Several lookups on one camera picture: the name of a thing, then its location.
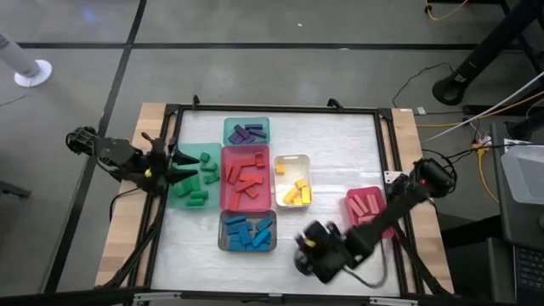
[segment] black cable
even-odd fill
[[[387,259],[385,258],[385,247],[383,246],[383,239],[380,240],[380,248],[382,249],[383,275],[382,275],[382,279],[379,280],[377,283],[372,284],[366,280],[363,280],[353,270],[348,269],[346,267],[343,267],[342,270],[346,272],[347,274],[353,276],[357,281],[359,281],[361,284],[369,288],[376,289],[376,288],[382,287],[385,284],[385,281],[388,279],[388,263],[387,263]]]
[[[408,84],[410,83],[410,81],[416,77],[419,77],[419,75],[421,75],[424,71],[427,71],[427,70],[431,70],[433,68],[436,68],[438,66],[442,66],[442,65],[448,65],[448,67],[450,67],[450,70],[451,72],[453,72],[453,68],[451,67],[451,65],[449,63],[446,63],[446,62],[442,62],[440,64],[437,64],[437,65],[432,65],[430,67],[425,67],[423,69],[421,69],[417,74],[413,75],[413,76],[410,76],[410,78],[408,79],[408,81],[406,81],[406,83],[399,89],[399,91],[397,92],[397,94],[393,97],[393,99],[391,99],[391,102],[393,103],[393,106],[395,108],[399,108],[397,106],[397,104],[394,102],[395,99],[397,99],[397,97],[399,96],[400,92],[402,92],[402,90],[404,88],[406,88],[406,86],[408,86]]]
[[[131,193],[133,191],[136,191],[136,190],[139,190],[139,188],[136,187],[134,189],[124,191],[124,192],[120,193],[119,195],[114,196],[113,199],[111,199],[111,203],[110,203],[110,222],[111,222],[111,219],[113,218],[113,205],[116,203],[117,199],[119,199],[122,196],[126,196],[129,193]]]

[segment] black stand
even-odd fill
[[[544,110],[535,112],[533,116],[521,122],[507,122],[510,136],[517,140],[529,140],[534,131],[544,127]]]
[[[458,105],[468,85],[507,47],[529,24],[542,14],[543,0],[520,0],[512,12],[447,78],[433,86],[433,96],[445,105]]]
[[[0,193],[27,198],[31,195],[29,190],[24,190],[10,183],[0,181]]]

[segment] gray floor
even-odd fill
[[[0,29],[18,42],[124,43],[139,1],[0,2]],[[422,13],[424,1],[155,0],[147,3],[137,43],[478,43],[502,19],[497,6],[469,4],[440,22]],[[454,6],[434,5],[437,15]],[[0,295],[41,290],[85,162],[64,145],[82,125],[97,126],[122,49],[29,49],[54,67],[51,80],[0,110],[0,179],[33,191],[0,205]],[[390,107],[408,77],[427,65],[460,64],[468,51],[135,49],[127,63],[107,134],[130,138],[143,102]],[[400,107],[457,111],[434,100],[432,84],[448,74],[427,71],[397,98]],[[467,91],[463,104],[493,105],[534,76],[520,52],[502,54]],[[24,90],[0,65],[0,103]],[[457,122],[460,115],[419,116],[418,123]],[[496,117],[481,122],[488,130]],[[421,128],[425,139],[440,129]],[[459,129],[424,147],[464,150],[473,131]],[[494,190],[490,155],[485,175]],[[458,190],[438,201],[455,220],[497,213],[484,192],[474,156],[459,163]],[[108,230],[107,206],[118,183],[101,171],[93,182],[59,284],[62,291],[93,286]]]

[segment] red block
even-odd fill
[[[245,190],[245,189],[247,189],[247,188],[249,188],[249,187],[251,187],[253,185],[255,185],[255,181],[250,179],[250,180],[248,180],[246,182],[236,184],[235,191],[240,192],[240,191],[243,191],[243,190]]]
[[[255,184],[262,184],[264,181],[264,177],[261,174],[256,173],[242,173],[240,175],[240,181],[245,182],[247,180],[252,179],[255,181]]]
[[[234,166],[232,166],[232,172],[230,173],[229,177],[229,183],[235,184],[238,180],[238,174],[240,174],[240,164],[235,163]]]
[[[238,209],[238,202],[240,201],[240,193],[235,192],[232,194],[232,202],[230,203],[231,210]]]
[[[249,166],[255,166],[255,156],[247,157],[247,158],[241,158],[237,161],[237,164],[240,165],[240,167],[249,167]]]
[[[359,217],[359,224],[369,223],[374,219],[374,217],[376,217],[376,216],[371,215],[371,216]]]
[[[255,189],[255,187],[249,187],[244,190],[248,196],[250,196],[252,199],[255,199],[258,196],[258,191]]]

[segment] table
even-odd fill
[[[142,150],[150,149],[149,142],[141,138],[140,134],[146,132],[151,137],[159,136],[165,107],[165,104],[159,103],[144,103],[142,105],[132,141],[134,146]],[[410,171],[412,163],[422,156],[414,116],[411,110],[392,110],[392,116],[402,169],[403,171]],[[393,154],[388,138],[388,125],[385,121],[382,121],[382,129],[384,142],[386,143],[385,149],[388,165],[393,165]],[[132,188],[134,188],[132,183],[124,181],[122,182],[120,192]],[[133,250],[139,231],[144,201],[145,194],[143,192],[127,195],[117,201],[96,278],[97,285],[108,281]],[[453,292],[450,271],[445,258],[445,251],[434,207],[428,203],[420,204],[412,210],[411,217],[416,238],[416,247],[423,262],[429,267],[431,273],[440,281],[442,286]],[[143,260],[140,262],[139,272],[135,281],[136,285],[144,284],[148,256],[149,248],[144,253]],[[415,292],[411,266],[406,255],[404,262],[406,275],[409,275],[407,277],[408,291]]]

